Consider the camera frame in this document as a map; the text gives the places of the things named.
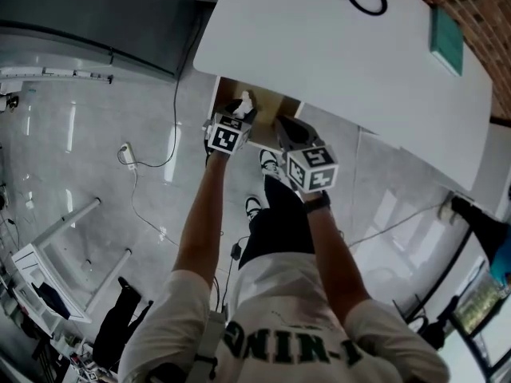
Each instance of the brick wall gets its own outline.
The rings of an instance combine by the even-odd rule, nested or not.
[[[424,0],[461,25],[465,41],[493,80],[492,116],[511,120],[511,0]]]

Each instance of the metal pole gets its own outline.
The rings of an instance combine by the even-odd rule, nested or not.
[[[71,227],[71,224],[76,223],[89,211],[99,206],[100,203],[101,201],[99,199],[94,199],[89,205],[79,210],[73,210],[69,214],[64,215],[53,226],[49,227],[42,234],[38,235],[38,237],[36,237],[32,242],[32,245],[42,251],[53,241],[53,239],[62,234],[67,228]]]
[[[128,261],[128,258],[131,256],[131,250],[126,248],[126,251],[124,255],[121,257],[121,259],[117,262],[115,267],[110,271],[110,273],[106,276],[103,283],[100,285],[99,288],[97,288],[96,293],[93,295],[93,297],[90,299],[89,303],[85,307],[85,313],[91,314],[94,308],[96,307],[97,303],[101,300],[101,297],[103,294],[105,294],[107,288],[112,283],[112,281],[117,277],[117,274],[119,274],[119,271],[121,268],[125,265],[126,261]]]

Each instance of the green book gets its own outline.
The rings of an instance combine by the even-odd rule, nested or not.
[[[441,7],[431,12],[430,52],[454,75],[463,73],[463,32]]]

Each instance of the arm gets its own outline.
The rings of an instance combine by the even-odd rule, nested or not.
[[[305,200],[319,193],[303,195]],[[328,303],[348,337],[391,363],[406,383],[444,383],[449,370],[434,349],[392,308],[373,301],[327,207],[308,215],[319,275]]]
[[[206,166],[199,191],[188,213],[173,270],[189,270],[200,275],[212,288],[218,265],[224,174],[228,155],[214,152]]]
[[[208,320],[218,263],[227,161],[220,152],[209,157],[172,273],[122,353],[120,383],[145,383],[147,375],[163,364],[174,365],[184,375],[192,366]]]

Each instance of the person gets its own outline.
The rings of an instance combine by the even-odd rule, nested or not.
[[[93,360],[105,370],[117,371],[122,351],[135,329],[142,323],[153,301],[142,310],[139,317],[130,323],[141,295],[128,282],[119,277],[121,294],[115,306],[106,314],[93,346]]]
[[[439,216],[460,215],[476,235],[489,261],[489,272],[502,286],[511,286],[511,226],[489,217],[467,200],[448,195]]]
[[[275,174],[275,155],[259,159],[269,208],[246,201],[251,234],[209,378],[447,382],[434,349],[367,293],[325,195],[302,195],[303,203]],[[228,160],[218,151],[208,158],[172,273],[126,345],[120,382],[145,382],[163,365],[175,372],[163,381],[184,381],[192,368],[219,258]]]

